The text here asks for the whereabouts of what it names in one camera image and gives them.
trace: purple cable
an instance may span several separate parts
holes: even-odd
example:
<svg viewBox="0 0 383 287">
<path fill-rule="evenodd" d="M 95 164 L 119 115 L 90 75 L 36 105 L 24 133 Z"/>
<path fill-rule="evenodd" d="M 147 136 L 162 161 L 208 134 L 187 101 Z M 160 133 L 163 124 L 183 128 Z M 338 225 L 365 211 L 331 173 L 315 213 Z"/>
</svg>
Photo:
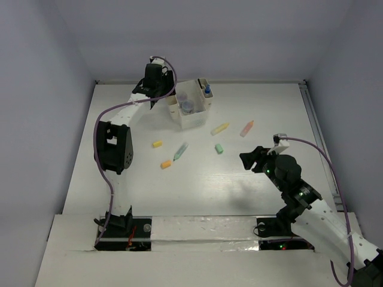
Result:
<svg viewBox="0 0 383 287">
<path fill-rule="evenodd" d="M 165 58 L 163 57 L 159 57 L 159 56 L 153 56 L 152 58 L 154 59 L 161 59 L 161 60 L 164 60 L 173 70 L 173 74 L 174 74 L 174 86 L 172 87 L 172 89 L 170 90 L 169 93 L 167 93 L 166 95 L 162 96 L 162 97 L 157 97 L 155 99 L 144 99 L 144 100 L 137 100 L 135 101 L 135 103 L 144 103 L 144 102 L 150 102 L 152 100 L 160 100 L 160 99 L 164 99 L 166 98 L 167 96 L 169 96 L 171 93 L 173 93 L 173 91 L 175 90 L 175 86 L 177 85 L 177 74 L 175 72 L 175 69 L 174 67 L 172 66 L 172 64 L 170 64 L 168 62 L 168 60 L 166 60 Z M 112 213 L 112 207 L 113 207 L 113 197 L 114 197 L 114 189 L 113 189 L 113 186 L 112 186 L 112 183 L 109 181 L 109 179 L 105 176 L 104 174 L 104 171 L 102 170 L 101 168 L 101 164 L 100 164 L 100 159 L 98 158 L 98 153 L 97 153 L 97 127 L 98 127 L 98 124 L 102 118 L 103 115 L 105 115 L 107 112 L 110 112 L 110 111 L 113 111 L 114 109 L 118 109 L 118 108 L 121 108 L 123 106 L 130 106 L 131 104 L 133 104 L 133 102 L 128 102 L 128 103 L 121 103 L 117 106 L 112 106 L 111 108 L 108 108 L 106 109 L 105 111 L 101 112 L 101 114 L 99 114 L 99 116 L 97 117 L 97 120 L 96 120 L 96 123 L 95 123 L 95 128 L 93 130 L 93 152 L 94 152 L 94 155 L 95 155 L 95 160 L 96 160 L 96 163 L 97 163 L 97 167 L 98 167 L 98 170 L 100 171 L 100 174 L 102 176 L 102 178 L 105 180 L 105 182 L 108 184 L 109 186 L 109 189 L 110 189 L 110 203 L 109 203 L 109 210 L 108 210 L 108 216 L 105 220 L 105 223 L 104 223 L 104 226 L 102 227 L 102 230 L 100 232 L 100 235 L 97 237 L 96 239 L 96 242 L 95 242 L 95 246 L 99 243 L 101 237 L 104 235 L 104 232 L 105 230 L 107 229 L 107 225 L 109 223 L 109 220 L 110 220 L 110 216 L 111 216 L 111 213 Z"/>
<path fill-rule="evenodd" d="M 305 144 L 308 144 L 308 145 L 312 146 L 313 148 L 317 149 L 320 152 L 320 154 L 324 157 L 324 159 L 326 160 L 326 162 L 329 164 L 329 166 L 331 168 L 331 171 L 332 171 L 332 173 L 334 175 L 334 179 L 335 179 L 336 185 L 338 186 L 339 196 L 341 197 L 341 200 L 342 200 L 342 206 L 343 206 L 343 210 L 344 210 L 345 218 L 346 218 L 346 228 L 347 228 L 347 233 L 349 235 L 348 236 L 348 241 L 349 241 L 349 249 L 350 249 L 350 254 L 351 255 L 350 255 L 350 267 L 349 267 L 349 272 L 348 272 L 347 283 L 346 284 L 342 284 L 339 281 L 339 279 L 338 279 L 338 277 L 336 275 L 336 272 L 335 272 L 333 261 L 330 261 L 331 262 L 331 270 L 333 272 L 335 280 L 337 281 L 337 283 L 339 285 L 341 285 L 341 287 L 349 287 L 351 285 L 351 283 L 352 283 L 353 278 L 354 278 L 354 266 L 355 266 L 354 242 L 352 240 L 352 235 L 350 235 L 351 234 L 351 224 L 349 223 L 349 218 L 348 218 L 348 214 L 347 214 L 346 201 L 344 199 L 344 195 L 343 195 L 343 193 L 341 191 L 341 188 L 339 186 L 339 181 L 338 181 L 338 178 L 336 177 L 336 174 L 335 174 L 335 168 L 334 168 L 332 162 L 330 161 L 330 159 L 328 158 L 328 156 L 326 156 L 326 154 L 324 153 L 324 151 L 322 151 L 319 147 L 317 147 L 313 143 L 305 141 L 304 139 L 297 139 L 297 138 L 281 137 L 281 139 L 287 139 L 287 140 L 296 141 L 296 142 L 303 142 Z"/>
</svg>

